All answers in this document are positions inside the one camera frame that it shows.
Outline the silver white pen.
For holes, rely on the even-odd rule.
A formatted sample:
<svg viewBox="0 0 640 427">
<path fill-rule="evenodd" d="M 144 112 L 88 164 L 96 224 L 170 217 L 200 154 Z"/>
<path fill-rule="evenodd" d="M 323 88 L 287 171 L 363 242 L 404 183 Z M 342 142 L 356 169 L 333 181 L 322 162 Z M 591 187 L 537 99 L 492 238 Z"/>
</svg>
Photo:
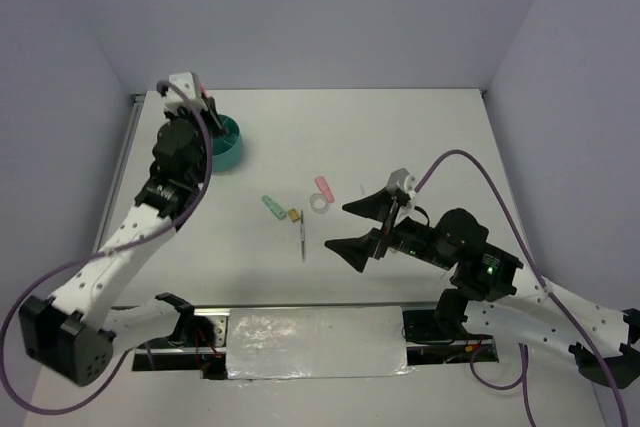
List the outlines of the silver white pen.
<svg viewBox="0 0 640 427">
<path fill-rule="evenodd" d="M 304 210 L 300 210 L 299 231 L 300 231 L 300 248 L 302 262 L 306 262 L 306 229 Z"/>
</svg>

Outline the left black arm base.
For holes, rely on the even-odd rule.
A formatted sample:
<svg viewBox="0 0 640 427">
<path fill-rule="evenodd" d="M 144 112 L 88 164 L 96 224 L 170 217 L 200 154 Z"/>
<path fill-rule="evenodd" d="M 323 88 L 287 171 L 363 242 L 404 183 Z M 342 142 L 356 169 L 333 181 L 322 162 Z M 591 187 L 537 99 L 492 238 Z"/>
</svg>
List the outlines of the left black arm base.
<svg viewBox="0 0 640 427">
<path fill-rule="evenodd" d="M 228 312 L 197 311 L 180 340 L 156 338 L 137 347 L 132 371 L 193 372 L 204 380 L 227 380 L 228 327 Z"/>
</svg>

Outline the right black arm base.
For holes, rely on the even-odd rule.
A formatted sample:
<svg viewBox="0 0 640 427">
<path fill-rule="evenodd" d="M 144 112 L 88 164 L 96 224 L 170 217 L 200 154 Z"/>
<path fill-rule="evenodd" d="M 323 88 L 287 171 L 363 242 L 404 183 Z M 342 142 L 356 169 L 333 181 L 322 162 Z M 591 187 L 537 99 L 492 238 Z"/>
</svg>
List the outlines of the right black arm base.
<svg viewBox="0 0 640 427">
<path fill-rule="evenodd" d="M 409 366 L 469 364 L 499 361 L 494 339 L 484 334 L 453 334 L 442 331 L 433 309 L 403 310 L 402 336 Z"/>
</svg>

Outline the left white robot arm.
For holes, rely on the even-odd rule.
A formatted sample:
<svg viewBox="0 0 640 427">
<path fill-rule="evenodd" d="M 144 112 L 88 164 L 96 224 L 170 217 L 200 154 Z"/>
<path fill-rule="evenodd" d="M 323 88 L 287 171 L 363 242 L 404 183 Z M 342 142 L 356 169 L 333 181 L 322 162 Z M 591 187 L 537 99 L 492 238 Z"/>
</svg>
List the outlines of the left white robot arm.
<svg viewBox="0 0 640 427">
<path fill-rule="evenodd" d="M 146 262 L 184 225 L 211 173 L 206 143 L 226 134 L 213 98 L 196 100 L 201 116 L 168 106 L 152 150 L 150 177 L 127 216 L 96 256 L 47 298 L 28 296 L 18 309 L 27 355 L 77 386 L 99 378 L 114 355 L 146 341 L 189 343 L 195 308 L 171 293 L 134 308 L 115 301 Z"/>
</svg>

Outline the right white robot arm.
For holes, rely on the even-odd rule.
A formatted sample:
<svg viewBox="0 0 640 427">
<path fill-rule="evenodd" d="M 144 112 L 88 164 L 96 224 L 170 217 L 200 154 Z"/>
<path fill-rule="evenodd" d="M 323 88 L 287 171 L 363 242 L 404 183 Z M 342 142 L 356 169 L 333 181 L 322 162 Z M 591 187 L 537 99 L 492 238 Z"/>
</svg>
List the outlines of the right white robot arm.
<svg viewBox="0 0 640 427">
<path fill-rule="evenodd" d="M 450 272 L 434 314 L 446 338 L 486 333 L 511 336 L 576 363 L 588 380 L 624 389 L 639 377 L 639 312 L 615 311 L 580 297 L 490 244 L 489 231 L 462 208 L 434 226 L 409 215 L 411 187 L 390 185 L 343 211 L 380 222 L 361 237 L 328 240 L 326 248 L 362 272 L 390 250 Z"/>
</svg>

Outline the teal round divided organizer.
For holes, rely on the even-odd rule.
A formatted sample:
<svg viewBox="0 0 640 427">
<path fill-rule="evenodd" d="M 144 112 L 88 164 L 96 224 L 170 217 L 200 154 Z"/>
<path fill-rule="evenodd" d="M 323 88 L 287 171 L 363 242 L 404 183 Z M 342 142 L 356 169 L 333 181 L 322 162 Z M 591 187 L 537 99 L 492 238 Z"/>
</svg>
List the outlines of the teal round divided organizer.
<svg viewBox="0 0 640 427">
<path fill-rule="evenodd" d="M 237 167 L 243 157 L 244 143 L 241 130 L 237 122 L 226 115 L 220 120 L 225 128 L 225 134 L 212 139 L 212 171 L 223 173 Z"/>
</svg>

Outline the clear tape roll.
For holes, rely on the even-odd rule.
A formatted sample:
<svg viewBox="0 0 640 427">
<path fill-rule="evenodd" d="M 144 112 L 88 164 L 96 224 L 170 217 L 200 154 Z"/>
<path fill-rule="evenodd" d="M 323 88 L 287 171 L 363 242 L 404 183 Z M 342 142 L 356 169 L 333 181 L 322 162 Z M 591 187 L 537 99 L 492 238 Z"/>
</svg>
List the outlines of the clear tape roll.
<svg viewBox="0 0 640 427">
<path fill-rule="evenodd" d="M 330 209 L 330 202 L 322 193 L 316 192 L 310 196 L 309 206 L 312 212 L 316 214 L 325 214 Z"/>
</svg>

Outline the yellow binder clip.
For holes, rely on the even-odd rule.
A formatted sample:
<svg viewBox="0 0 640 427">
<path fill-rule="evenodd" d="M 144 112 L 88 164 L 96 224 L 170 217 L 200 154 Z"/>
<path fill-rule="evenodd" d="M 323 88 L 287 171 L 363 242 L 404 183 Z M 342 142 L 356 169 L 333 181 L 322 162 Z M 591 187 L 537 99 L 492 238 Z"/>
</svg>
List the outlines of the yellow binder clip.
<svg viewBox="0 0 640 427">
<path fill-rule="evenodd" d="M 289 209 L 287 216 L 293 223 L 302 221 L 302 214 L 295 208 Z"/>
</svg>

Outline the green highlighter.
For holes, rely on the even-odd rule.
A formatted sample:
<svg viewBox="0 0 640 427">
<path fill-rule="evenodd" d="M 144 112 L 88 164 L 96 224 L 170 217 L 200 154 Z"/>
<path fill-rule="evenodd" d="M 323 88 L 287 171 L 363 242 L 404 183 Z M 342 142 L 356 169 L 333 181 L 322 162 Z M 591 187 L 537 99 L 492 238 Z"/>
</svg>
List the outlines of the green highlighter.
<svg viewBox="0 0 640 427">
<path fill-rule="evenodd" d="M 263 195 L 261 200 L 264 206 L 278 219 L 283 220 L 287 217 L 287 211 L 269 195 Z"/>
</svg>

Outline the silver foil sheet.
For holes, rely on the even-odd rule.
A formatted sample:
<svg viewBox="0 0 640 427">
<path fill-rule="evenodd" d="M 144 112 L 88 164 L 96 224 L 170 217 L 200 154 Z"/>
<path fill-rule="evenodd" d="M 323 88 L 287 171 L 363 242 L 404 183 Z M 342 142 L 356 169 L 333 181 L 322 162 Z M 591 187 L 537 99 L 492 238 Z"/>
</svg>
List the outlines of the silver foil sheet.
<svg viewBox="0 0 640 427">
<path fill-rule="evenodd" d="M 410 372 L 397 306 L 234 309 L 226 369 L 238 380 L 391 377 Z"/>
</svg>

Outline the aluminium rail left edge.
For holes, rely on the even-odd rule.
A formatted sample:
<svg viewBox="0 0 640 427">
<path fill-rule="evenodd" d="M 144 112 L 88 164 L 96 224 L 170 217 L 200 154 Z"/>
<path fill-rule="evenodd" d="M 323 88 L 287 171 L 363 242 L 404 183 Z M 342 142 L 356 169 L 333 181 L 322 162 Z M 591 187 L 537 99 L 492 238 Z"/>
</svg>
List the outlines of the aluminium rail left edge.
<svg viewBox="0 0 640 427">
<path fill-rule="evenodd" d="M 91 163 L 81 185 L 88 188 L 91 202 L 78 261 L 87 260 L 107 238 L 145 97 L 145 92 L 138 91 L 118 98 L 112 121 L 101 122 L 89 137 Z"/>
</svg>

